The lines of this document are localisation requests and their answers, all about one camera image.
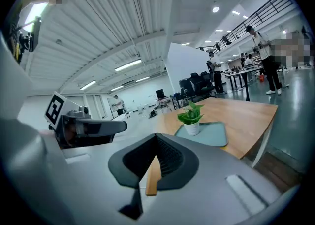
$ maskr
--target potted plant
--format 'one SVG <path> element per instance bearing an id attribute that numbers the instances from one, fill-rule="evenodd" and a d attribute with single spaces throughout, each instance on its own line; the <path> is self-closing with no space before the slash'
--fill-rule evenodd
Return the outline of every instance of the potted plant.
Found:
<path id="1" fill-rule="evenodd" d="M 203 115 L 200 114 L 200 108 L 203 105 L 196 105 L 192 101 L 188 101 L 190 108 L 187 107 L 184 113 L 177 115 L 179 121 L 184 123 L 185 129 L 190 136 L 199 133 L 199 120 Z"/>

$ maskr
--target green plant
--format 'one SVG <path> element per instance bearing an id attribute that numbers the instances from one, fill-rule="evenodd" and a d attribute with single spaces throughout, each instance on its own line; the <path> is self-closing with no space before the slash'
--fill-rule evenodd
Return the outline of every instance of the green plant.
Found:
<path id="1" fill-rule="evenodd" d="M 192 101 L 188 101 L 190 108 L 187 108 L 184 113 L 178 114 L 179 121 L 186 125 L 192 125 L 197 123 L 203 115 L 200 114 L 200 108 L 203 105 L 196 105 Z"/>

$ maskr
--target white flower pot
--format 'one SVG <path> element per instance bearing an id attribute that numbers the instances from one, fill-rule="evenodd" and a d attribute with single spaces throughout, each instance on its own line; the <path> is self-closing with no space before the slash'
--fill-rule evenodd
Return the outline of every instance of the white flower pot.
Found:
<path id="1" fill-rule="evenodd" d="M 196 136 L 199 133 L 199 121 L 192 125 L 184 124 L 185 129 L 190 136 Z"/>

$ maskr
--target gray mat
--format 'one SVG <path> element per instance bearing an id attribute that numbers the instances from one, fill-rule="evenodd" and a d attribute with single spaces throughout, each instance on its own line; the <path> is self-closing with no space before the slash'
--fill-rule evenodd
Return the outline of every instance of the gray mat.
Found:
<path id="1" fill-rule="evenodd" d="M 196 136 L 188 135 L 185 126 L 181 125 L 175 136 L 210 146 L 224 147 L 228 143 L 223 122 L 200 123 L 200 132 Z"/>

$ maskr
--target wooden table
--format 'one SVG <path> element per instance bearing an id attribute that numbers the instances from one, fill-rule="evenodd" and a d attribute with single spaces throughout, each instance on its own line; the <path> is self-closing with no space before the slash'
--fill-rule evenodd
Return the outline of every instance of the wooden table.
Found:
<path id="1" fill-rule="evenodd" d="M 257 156 L 252 163 L 254 167 L 261 158 L 268 143 L 273 118 L 278 106 L 257 102 L 229 100 L 220 98 L 208 98 L 197 105 L 204 105 L 201 113 L 204 116 L 200 122 L 225 123 L 228 145 L 222 149 L 241 159 L 263 137 Z M 158 115 L 158 124 L 155 132 L 174 135 L 182 124 L 177 119 L 177 114 L 184 109 Z M 159 162 L 155 159 L 148 172 L 147 195 L 155 195 L 156 182 L 160 179 Z"/>

